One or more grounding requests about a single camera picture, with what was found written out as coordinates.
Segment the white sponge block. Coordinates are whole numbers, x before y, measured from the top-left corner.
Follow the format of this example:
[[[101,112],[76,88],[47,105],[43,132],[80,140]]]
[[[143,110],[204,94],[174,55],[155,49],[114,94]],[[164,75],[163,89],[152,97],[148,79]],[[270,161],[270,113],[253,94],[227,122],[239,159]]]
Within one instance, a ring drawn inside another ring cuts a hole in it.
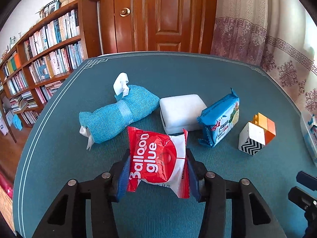
[[[197,131],[201,127],[197,118],[207,106],[197,94],[165,97],[159,100],[160,116],[164,131],[168,134]]]

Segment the purple patterned white curtain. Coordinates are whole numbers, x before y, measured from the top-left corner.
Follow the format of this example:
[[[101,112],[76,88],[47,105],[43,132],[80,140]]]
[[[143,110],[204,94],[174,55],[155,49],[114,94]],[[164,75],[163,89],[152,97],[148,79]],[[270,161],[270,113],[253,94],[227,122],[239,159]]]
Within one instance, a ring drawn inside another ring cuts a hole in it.
[[[316,23],[299,0],[217,0],[211,54],[262,68],[316,114]]]

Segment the clear plastic bowl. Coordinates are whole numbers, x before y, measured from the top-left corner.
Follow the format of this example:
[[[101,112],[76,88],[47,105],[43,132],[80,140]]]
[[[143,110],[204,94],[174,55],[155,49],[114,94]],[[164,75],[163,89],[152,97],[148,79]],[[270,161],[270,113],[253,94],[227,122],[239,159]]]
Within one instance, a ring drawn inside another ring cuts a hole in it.
[[[308,149],[308,152],[312,158],[313,163],[316,165],[316,146],[312,143],[311,135],[308,130],[307,122],[310,120],[311,114],[309,111],[304,110],[301,112],[301,119],[300,119],[300,126],[301,126],[301,132],[306,144],[306,147]]]

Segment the blue noodle snack packet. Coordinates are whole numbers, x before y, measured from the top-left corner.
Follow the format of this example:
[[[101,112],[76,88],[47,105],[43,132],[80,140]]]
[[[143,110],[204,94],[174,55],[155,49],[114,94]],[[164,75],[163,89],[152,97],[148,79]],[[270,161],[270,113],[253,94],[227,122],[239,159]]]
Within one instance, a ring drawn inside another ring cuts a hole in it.
[[[308,130],[311,135],[312,143],[314,146],[317,145],[317,123],[316,123],[316,115],[313,114],[310,120],[307,122]]]

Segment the brown wooden door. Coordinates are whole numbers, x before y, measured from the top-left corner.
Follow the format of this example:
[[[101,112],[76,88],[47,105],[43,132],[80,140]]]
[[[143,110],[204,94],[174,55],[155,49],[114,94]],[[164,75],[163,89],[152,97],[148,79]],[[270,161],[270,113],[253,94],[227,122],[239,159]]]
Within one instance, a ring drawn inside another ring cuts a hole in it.
[[[210,54],[216,8],[217,0],[100,0],[103,52]]]

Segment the wooden bookshelf with books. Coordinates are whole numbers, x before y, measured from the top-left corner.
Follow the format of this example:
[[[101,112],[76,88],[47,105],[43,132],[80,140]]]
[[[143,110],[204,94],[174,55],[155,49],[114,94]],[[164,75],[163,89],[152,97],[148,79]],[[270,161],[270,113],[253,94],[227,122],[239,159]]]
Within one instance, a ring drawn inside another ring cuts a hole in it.
[[[98,3],[75,0],[32,27],[1,62],[12,111],[32,127],[63,81],[101,54]]]

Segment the white zigzag cube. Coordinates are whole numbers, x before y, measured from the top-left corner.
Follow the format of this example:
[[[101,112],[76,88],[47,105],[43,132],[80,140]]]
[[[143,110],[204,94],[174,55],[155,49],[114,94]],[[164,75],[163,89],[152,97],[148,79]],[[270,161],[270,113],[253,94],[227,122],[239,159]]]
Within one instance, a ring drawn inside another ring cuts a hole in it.
[[[238,150],[254,156],[263,147],[265,147],[264,129],[251,122],[247,122],[239,134]]]

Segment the brass door knob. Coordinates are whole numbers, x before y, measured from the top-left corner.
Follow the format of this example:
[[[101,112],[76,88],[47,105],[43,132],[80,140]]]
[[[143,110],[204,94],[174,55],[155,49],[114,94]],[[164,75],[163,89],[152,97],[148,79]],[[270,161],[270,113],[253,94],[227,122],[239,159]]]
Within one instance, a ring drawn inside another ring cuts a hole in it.
[[[122,8],[119,12],[120,16],[121,17],[127,17],[129,16],[131,13],[130,9],[129,8]]]

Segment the red balloon glue packet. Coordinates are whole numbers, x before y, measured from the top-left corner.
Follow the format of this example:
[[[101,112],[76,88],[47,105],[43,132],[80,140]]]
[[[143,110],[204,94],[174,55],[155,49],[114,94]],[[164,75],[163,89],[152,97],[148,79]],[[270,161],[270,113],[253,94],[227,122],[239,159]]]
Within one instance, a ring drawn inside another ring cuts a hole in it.
[[[140,182],[170,188],[178,198],[190,197],[186,158],[188,131],[170,136],[136,127],[128,127],[130,173],[128,192],[135,192]]]

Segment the orange yellow toy brick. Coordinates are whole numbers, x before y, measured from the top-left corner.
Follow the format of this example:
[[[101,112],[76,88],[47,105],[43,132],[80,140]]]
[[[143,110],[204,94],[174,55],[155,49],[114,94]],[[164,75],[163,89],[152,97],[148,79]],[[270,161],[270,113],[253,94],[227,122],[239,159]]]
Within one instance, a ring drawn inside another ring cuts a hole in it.
[[[265,144],[268,145],[276,136],[275,123],[265,115],[258,112],[255,114],[252,123],[264,129]]]

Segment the blue woven cloth pouch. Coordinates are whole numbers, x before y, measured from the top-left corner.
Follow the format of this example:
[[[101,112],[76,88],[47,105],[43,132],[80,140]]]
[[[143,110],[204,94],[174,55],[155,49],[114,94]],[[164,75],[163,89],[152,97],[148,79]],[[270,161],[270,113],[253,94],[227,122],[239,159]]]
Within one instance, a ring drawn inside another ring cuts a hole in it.
[[[120,73],[113,84],[115,103],[94,112],[79,113],[79,133],[88,138],[87,150],[95,143],[114,138],[128,125],[147,117],[159,107],[158,96],[128,82],[127,74]]]

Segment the blue noodle packet on mat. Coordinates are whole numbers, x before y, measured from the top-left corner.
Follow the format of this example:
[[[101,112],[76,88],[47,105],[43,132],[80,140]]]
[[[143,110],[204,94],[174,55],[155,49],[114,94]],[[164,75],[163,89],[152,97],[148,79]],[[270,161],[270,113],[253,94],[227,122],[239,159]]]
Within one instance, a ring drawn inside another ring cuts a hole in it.
[[[202,129],[198,142],[203,146],[215,147],[239,120],[240,98],[231,92],[211,106],[202,110],[197,118]]]

